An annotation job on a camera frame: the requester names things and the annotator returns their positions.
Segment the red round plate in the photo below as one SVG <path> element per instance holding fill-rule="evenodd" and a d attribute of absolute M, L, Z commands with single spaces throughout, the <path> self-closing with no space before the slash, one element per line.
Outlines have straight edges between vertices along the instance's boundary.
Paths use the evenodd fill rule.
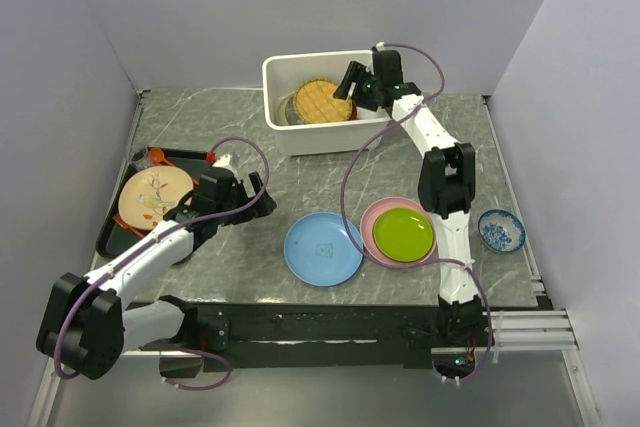
<path fill-rule="evenodd" d="M 358 118 L 357 106 L 354 102 L 351 103 L 351 113 L 349 115 L 348 120 L 353 121 Z"/>

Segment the round woven bamboo mat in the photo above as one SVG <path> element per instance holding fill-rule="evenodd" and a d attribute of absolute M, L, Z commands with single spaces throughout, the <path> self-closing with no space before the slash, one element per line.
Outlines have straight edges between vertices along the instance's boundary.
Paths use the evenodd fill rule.
<path fill-rule="evenodd" d="M 336 98 L 338 84 L 326 79 L 305 82 L 293 94 L 293 109 L 304 124 L 343 122 L 351 119 L 349 100 Z"/>

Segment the cream plate with branch motif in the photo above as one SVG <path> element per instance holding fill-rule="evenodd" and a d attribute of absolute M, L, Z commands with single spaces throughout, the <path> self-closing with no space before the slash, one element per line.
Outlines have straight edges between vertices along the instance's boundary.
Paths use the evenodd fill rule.
<path fill-rule="evenodd" d="M 286 96 L 280 102 L 278 109 L 276 111 L 276 121 L 280 126 L 288 126 L 289 121 L 287 119 L 287 106 L 289 105 L 289 101 L 292 99 L 291 95 Z"/>

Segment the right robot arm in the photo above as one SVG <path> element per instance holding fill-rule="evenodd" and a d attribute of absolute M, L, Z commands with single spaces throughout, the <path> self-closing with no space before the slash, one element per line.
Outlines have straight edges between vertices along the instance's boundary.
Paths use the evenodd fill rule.
<path fill-rule="evenodd" d="M 415 83 L 404 79 L 400 48 L 423 55 L 434 66 L 440 79 L 436 92 L 426 95 Z M 402 128 L 422 156 L 418 199 L 431 215 L 438 250 L 436 259 L 411 265 L 440 265 L 437 331 L 445 343 L 460 345 L 483 319 L 469 236 L 470 210 L 476 193 L 475 149 L 450 134 L 430 110 L 428 103 L 444 87 L 444 73 L 437 61 L 424 50 L 406 44 L 380 42 L 371 48 L 369 64 L 350 62 L 333 96 L 351 97 L 369 110 L 382 108 L 391 120 L 358 149 L 345 171 L 339 199 L 340 213 L 345 216 L 347 182 L 357 160 L 386 133 Z"/>

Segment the dark plate with deer motif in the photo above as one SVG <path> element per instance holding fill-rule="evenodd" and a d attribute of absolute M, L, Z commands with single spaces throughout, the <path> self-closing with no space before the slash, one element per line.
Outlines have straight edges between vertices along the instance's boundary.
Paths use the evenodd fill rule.
<path fill-rule="evenodd" d="M 294 107 L 294 97 L 290 96 L 285 104 L 285 120 L 288 125 L 300 125 L 301 118 L 299 117 Z"/>

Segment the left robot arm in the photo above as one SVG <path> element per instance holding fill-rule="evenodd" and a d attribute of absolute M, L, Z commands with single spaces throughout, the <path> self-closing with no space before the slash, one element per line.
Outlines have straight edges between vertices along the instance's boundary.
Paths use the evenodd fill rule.
<path fill-rule="evenodd" d="M 276 202 L 267 191 L 268 173 L 252 172 L 249 196 L 230 167 L 213 165 L 198 186 L 138 243 L 84 276 L 66 273 L 54 283 L 36 338 L 64 380 L 104 376 L 120 356 L 148 344 L 202 354 L 205 325 L 192 304 L 163 296 L 136 309 L 140 290 L 179 263 L 226 226 L 270 215 Z"/>

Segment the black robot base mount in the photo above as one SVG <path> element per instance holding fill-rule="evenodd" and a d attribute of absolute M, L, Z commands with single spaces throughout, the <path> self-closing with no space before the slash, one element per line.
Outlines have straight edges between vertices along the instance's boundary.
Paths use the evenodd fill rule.
<path fill-rule="evenodd" d="M 468 306 L 187 303 L 169 342 L 201 348 L 233 367 L 400 365 L 430 369 L 433 350 L 494 343 L 479 299 Z"/>

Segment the blue plate with bamboo mat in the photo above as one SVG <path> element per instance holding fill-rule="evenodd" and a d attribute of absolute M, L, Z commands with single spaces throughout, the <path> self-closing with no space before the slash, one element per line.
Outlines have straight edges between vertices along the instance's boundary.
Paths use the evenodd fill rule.
<path fill-rule="evenodd" d="M 340 214 L 316 212 L 296 221 L 284 240 L 284 258 L 291 272 L 315 287 L 349 280 L 363 260 L 363 240 L 351 221 Z"/>

